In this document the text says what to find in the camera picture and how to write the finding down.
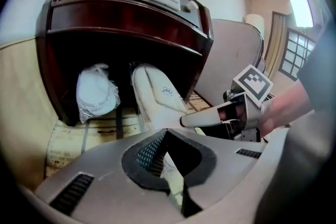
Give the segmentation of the window curtain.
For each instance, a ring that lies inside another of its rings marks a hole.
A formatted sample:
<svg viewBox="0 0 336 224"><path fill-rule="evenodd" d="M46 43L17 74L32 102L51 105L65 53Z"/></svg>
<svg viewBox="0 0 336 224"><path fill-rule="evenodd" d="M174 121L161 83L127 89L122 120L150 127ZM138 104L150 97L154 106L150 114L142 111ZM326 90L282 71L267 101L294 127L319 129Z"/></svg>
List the window curtain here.
<svg viewBox="0 0 336 224"><path fill-rule="evenodd" d="M287 37L287 15L273 12L271 31L265 54L266 73L269 79L275 75L279 68L280 58L285 49Z"/></svg>

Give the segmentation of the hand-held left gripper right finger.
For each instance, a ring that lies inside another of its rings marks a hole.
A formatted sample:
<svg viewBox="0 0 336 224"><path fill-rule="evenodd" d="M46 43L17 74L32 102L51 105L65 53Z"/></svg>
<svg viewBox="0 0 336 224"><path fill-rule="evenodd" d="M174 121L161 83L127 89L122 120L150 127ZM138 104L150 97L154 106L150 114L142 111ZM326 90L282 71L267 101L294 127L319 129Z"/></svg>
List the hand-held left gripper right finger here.
<svg viewBox="0 0 336 224"><path fill-rule="evenodd" d="M287 132L287 128L275 129L268 143L187 135L212 149L217 164L204 184L188 190L202 211L175 224L253 224L278 166Z"/></svg>

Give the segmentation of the beige bed base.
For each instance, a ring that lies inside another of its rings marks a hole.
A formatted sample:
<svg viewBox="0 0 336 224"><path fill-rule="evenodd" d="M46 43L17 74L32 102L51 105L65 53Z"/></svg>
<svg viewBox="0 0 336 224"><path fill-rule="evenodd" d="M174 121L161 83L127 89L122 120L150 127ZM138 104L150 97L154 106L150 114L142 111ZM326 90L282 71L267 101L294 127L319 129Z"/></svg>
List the beige bed base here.
<svg viewBox="0 0 336 224"><path fill-rule="evenodd" d="M41 79L35 39L0 46L0 150L19 184L44 180L58 116Z"/></svg>

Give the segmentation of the dark wooden nightstand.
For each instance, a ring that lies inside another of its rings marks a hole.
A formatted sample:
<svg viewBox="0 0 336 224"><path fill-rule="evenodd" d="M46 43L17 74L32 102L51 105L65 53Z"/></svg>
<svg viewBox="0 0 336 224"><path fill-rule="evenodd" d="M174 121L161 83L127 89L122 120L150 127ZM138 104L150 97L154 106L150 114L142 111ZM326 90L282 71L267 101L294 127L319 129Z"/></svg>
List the dark wooden nightstand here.
<svg viewBox="0 0 336 224"><path fill-rule="evenodd" d="M213 44L209 9L185 12L153 0L46 0L36 50L46 92L60 120L79 121L76 85L84 68L109 66L123 106L135 104L131 69L148 63L163 71L187 101Z"/></svg>

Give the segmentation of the white round knob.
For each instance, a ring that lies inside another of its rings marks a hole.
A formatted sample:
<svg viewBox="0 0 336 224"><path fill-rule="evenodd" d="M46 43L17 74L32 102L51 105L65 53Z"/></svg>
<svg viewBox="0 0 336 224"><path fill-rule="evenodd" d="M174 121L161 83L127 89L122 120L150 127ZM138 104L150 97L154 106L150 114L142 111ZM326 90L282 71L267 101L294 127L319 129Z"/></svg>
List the white round knob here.
<svg viewBox="0 0 336 224"><path fill-rule="evenodd" d="M188 13L197 12L198 9L199 7L197 3L193 0L190 0L186 5L183 6L183 10Z"/></svg>

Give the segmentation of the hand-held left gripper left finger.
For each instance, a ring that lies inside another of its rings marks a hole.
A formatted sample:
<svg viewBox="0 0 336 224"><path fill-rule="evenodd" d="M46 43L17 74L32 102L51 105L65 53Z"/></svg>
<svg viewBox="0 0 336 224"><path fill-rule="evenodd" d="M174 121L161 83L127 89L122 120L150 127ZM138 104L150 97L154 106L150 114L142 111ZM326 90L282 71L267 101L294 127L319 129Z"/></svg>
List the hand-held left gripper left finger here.
<svg viewBox="0 0 336 224"><path fill-rule="evenodd" d="M34 205L55 224L176 224L184 220L166 193L141 188L122 168L122 155L138 142L162 134L161 130L140 133L104 143L86 151L50 176L35 191ZM78 175L92 177L86 191L74 204L57 206L55 198Z"/></svg>

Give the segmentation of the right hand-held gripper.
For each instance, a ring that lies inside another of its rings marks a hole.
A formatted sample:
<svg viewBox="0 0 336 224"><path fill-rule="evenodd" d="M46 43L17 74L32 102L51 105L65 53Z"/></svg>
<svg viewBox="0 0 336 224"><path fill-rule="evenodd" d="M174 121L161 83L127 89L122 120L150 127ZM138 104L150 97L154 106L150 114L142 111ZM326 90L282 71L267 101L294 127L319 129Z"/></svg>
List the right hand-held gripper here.
<svg viewBox="0 0 336 224"><path fill-rule="evenodd" d="M209 127L226 124L231 140L260 142L259 124L262 103L273 83L256 67L249 65L232 81L223 94L225 103L192 112L180 118L184 127Z"/></svg>

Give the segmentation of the person's right forearm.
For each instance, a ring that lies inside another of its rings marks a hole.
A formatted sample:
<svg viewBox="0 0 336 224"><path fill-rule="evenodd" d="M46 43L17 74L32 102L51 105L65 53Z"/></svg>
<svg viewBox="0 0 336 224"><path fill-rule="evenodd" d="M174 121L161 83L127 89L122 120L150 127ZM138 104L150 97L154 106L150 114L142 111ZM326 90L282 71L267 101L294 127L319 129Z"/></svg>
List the person's right forearm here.
<svg viewBox="0 0 336 224"><path fill-rule="evenodd" d="M264 137L274 129L287 125L313 110L308 94L297 80L284 93L264 102L259 123L260 135Z"/></svg>

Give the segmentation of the dark framed grid window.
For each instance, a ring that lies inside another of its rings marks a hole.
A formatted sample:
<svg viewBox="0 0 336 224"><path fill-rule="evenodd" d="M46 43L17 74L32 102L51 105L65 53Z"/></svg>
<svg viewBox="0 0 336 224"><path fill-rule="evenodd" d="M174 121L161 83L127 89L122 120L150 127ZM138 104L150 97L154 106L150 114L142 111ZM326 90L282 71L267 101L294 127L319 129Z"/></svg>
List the dark framed grid window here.
<svg viewBox="0 0 336 224"><path fill-rule="evenodd" d="M278 71L293 81L315 48L315 41L308 36L287 28L285 48Z"/></svg>

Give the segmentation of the floor lamp with white shade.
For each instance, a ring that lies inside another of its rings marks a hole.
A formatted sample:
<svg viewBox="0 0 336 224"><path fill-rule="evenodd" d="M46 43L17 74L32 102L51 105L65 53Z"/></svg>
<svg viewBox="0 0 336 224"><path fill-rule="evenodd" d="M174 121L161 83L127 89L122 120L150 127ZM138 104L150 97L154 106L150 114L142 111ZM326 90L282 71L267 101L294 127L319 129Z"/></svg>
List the floor lamp with white shade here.
<svg viewBox="0 0 336 224"><path fill-rule="evenodd" d="M246 15L245 23L257 28L262 35L265 34L265 20L262 16L258 14L248 14Z"/></svg>

